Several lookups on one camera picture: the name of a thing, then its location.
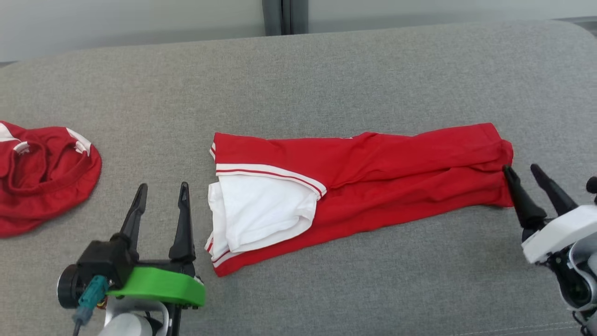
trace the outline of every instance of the cable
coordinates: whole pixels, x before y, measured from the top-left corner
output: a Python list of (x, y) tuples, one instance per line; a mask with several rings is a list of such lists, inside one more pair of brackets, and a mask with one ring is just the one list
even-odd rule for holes
[(79, 336), (79, 331), (81, 330), (81, 324), (83, 321), (77, 320), (75, 323), (75, 330), (73, 331), (73, 336)]
[(578, 313), (577, 311), (573, 311), (572, 312), (572, 318), (578, 323), (580, 324), (580, 334), (582, 336), (593, 336), (591, 334), (591, 332), (587, 329), (587, 325), (578, 318), (578, 316), (576, 316), (576, 313)]

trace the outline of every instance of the white stripe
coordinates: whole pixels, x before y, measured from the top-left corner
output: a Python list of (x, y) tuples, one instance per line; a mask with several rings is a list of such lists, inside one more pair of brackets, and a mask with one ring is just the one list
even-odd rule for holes
[(76, 151), (80, 152), (81, 154), (83, 153), (83, 151), (87, 151), (87, 156), (89, 156), (89, 154), (91, 153), (91, 141), (87, 140), (85, 137), (83, 137), (83, 135), (80, 135), (79, 133), (71, 130), (70, 128), (66, 128), (66, 130), (69, 132), (70, 136), (77, 139), (76, 142)]
[(218, 261), (216, 261), (216, 262), (213, 262), (214, 260), (217, 260), (218, 258), (212, 258), (211, 260), (212, 260), (212, 263), (214, 264), (214, 267), (218, 267), (218, 266), (220, 266), (220, 265), (221, 265), (223, 262), (225, 262), (226, 260), (228, 260), (228, 259), (230, 259), (230, 258), (232, 258), (232, 257), (234, 257), (234, 256), (237, 256), (237, 255), (243, 254), (243, 253), (244, 253), (244, 252), (237, 252), (237, 253), (234, 253), (234, 252), (230, 252), (230, 251), (228, 251), (228, 252), (226, 252), (226, 253), (224, 254), (224, 256), (223, 256), (223, 257), (221, 257), (221, 258), (220, 258)]
[[(218, 170), (233, 170), (233, 169), (256, 170), (256, 172), (218, 172)], [(279, 174), (279, 175), (291, 176), (294, 179), (293, 178), (285, 178), (284, 176), (270, 175), (270, 174), (267, 174), (267, 172)], [(270, 166), (268, 164), (217, 163), (216, 164), (216, 176), (224, 176), (224, 175), (267, 176), (267, 177), (271, 177), (271, 178), (285, 179), (285, 180), (289, 180), (289, 181), (299, 182), (302, 185), (313, 190), (315, 193), (317, 193), (317, 195), (319, 196), (318, 200), (323, 195), (325, 195), (325, 193), (327, 192), (325, 185), (323, 185), (321, 182), (317, 181), (316, 179), (312, 179), (310, 177), (301, 175), (299, 173), (291, 172), (290, 170), (278, 168), (275, 166)], [(309, 184), (312, 184), (315, 187), (317, 187), (321, 191), (321, 195), (319, 195), (319, 191), (316, 188), (314, 188), (313, 186), (311, 186)]]

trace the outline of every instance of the red shorts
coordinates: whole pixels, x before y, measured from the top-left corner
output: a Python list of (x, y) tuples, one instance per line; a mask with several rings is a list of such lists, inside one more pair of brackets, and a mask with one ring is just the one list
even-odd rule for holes
[(100, 171), (99, 153), (79, 133), (0, 121), (0, 237), (30, 231), (80, 204)]
[(308, 246), (465, 206), (512, 206), (501, 172), (503, 165), (512, 164), (512, 144), (492, 124), (347, 139), (265, 140), (216, 133), (210, 151), (219, 177), (293, 181), (318, 200), (312, 224), (298, 236), (260, 249), (214, 255), (218, 276)]

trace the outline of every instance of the white lining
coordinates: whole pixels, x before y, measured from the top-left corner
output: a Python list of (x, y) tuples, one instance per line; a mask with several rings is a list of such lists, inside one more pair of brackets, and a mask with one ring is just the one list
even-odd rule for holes
[(214, 255), (226, 249), (261, 249), (292, 239), (311, 227), (319, 194), (302, 183), (241, 174), (218, 179), (219, 184), (210, 185), (208, 199), (214, 214)]
[(5, 124), (0, 123), (0, 142), (18, 140), (8, 130)]
[[(219, 170), (252, 170), (251, 172), (234, 171), (234, 172), (219, 172)], [(250, 176), (265, 176), (276, 179), (285, 179), (294, 182), (301, 183), (308, 187), (318, 195), (318, 200), (325, 195), (327, 189), (325, 185), (316, 179), (312, 179), (299, 173), (291, 172), (290, 170), (270, 166), (268, 164), (245, 164), (245, 163), (217, 163), (216, 164), (216, 176), (225, 175), (250, 175)]]

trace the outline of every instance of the gray couch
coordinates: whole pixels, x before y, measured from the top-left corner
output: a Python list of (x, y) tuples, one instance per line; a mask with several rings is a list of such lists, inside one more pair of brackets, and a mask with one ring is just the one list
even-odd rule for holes
[[(216, 131), (266, 138), (414, 135), (492, 122), (540, 204), (539, 163), (579, 203), (597, 170), (597, 42), (562, 22), (250, 38), (67, 53), (0, 69), (0, 120), (68, 126), (103, 157), (91, 198), (2, 240), (0, 334), (67, 335), (56, 278), (149, 184), (142, 258), (167, 256), (191, 191), (207, 304), (181, 335), (577, 335), (554, 276), (528, 265), (512, 209), (470, 207), (357, 234), (218, 278), (202, 247)], [(96, 335), (96, 313), (81, 335)]]

